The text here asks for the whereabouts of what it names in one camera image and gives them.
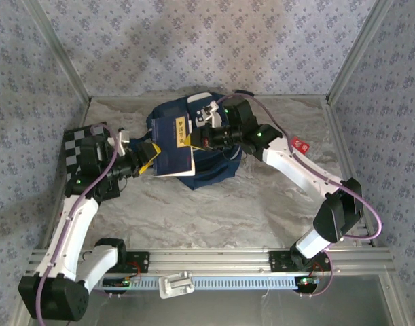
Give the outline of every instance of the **wall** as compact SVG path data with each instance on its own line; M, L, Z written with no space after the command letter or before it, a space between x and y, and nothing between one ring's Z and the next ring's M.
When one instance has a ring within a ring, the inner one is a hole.
M336 110L415 319L414 0L395 0Z
M0 1L0 325L56 200L63 130L81 111L23 3Z
M91 96L326 94L375 0L40 0Z

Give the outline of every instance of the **checkerboard pattern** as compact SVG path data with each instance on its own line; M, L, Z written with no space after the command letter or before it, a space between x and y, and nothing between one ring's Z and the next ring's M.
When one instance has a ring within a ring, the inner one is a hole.
M67 171L67 181L80 171L80 143L83 138L92 135L91 126L85 126L64 132L63 139L65 148L65 167ZM109 132L102 126L97 126L94 128L94 134L104 134L105 136L109 137Z

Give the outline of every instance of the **blue floral wallpaper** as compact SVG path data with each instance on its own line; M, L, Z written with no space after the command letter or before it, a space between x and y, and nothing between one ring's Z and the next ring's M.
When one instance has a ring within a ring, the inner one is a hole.
M0 325L56 200L63 130L81 112L23 2L0 1Z
M415 320L415 0L395 0L336 111Z
M91 96L326 94L375 0L40 0Z

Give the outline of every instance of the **red tag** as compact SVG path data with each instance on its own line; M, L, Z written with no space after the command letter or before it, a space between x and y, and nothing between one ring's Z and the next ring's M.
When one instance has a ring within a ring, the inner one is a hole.
M297 137L293 137L293 139L291 140L291 143L292 143L292 145L293 145L294 148L296 148L298 151L300 151L304 155L310 149L309 144L301 141Z

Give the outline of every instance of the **yellow label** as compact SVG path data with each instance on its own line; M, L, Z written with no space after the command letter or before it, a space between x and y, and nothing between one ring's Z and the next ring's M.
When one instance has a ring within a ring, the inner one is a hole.
M178 117L175 120L175 128L176 128L176 135L177 135L177 148L178 147L185 147L185 139L186 139L186 121L185 117Z

